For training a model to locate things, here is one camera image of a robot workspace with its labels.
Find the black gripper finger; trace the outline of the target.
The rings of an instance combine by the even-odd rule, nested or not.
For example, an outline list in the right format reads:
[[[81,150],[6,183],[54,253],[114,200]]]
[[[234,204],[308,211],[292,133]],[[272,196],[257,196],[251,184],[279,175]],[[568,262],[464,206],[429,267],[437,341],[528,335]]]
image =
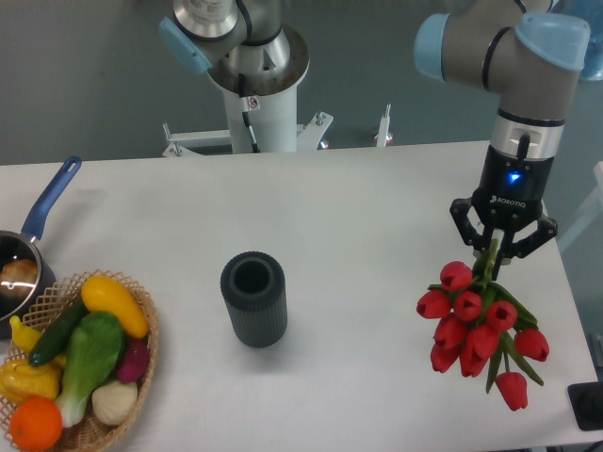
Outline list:
[[[490,227],[483,224],[482,232],[478,232],[468,216],[472,207],[473,204],[470,198],[455,199],[451,203],[449,212],[464,243],[472,247],[474,254],[478,256],[489,249]]]
[[[525,258],[557,235],[558,224],[553,218],[542,214],[535,220],[535,223],[535,231],[514,242],[515,235],[523,230],[526,224],[522,223],[522,218],[518,214],[511,215],[507,228],[503,232],[502,240],[498,245],[492,272],[493,281],[497,279],[503,265],[508,265],[515,257]]]

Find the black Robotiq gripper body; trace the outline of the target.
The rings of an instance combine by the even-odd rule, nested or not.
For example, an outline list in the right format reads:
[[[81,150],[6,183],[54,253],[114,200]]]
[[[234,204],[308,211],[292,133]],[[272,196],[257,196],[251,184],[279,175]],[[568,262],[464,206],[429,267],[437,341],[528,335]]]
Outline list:
[[[518,160],[489,146],[480,183],[471,197],[484,228],[518,232],[540,217],[553,161]]]

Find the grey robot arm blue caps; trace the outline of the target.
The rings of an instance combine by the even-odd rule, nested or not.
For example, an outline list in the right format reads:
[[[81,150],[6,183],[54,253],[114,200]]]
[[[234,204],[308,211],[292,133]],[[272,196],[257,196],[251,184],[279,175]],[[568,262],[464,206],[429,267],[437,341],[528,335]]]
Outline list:
[[[542,198],[590,37],[588,24],[549,1],[478,1],[419,28],[416,68],[499,97],[478,187],[450,213],[492,272],[557,232]],[[309,67],[302,36],[277,1],[177,1],[158,27],[174,57],[221,90],[235,153],[312,151],[331,117],[297,122],[297,87]]]

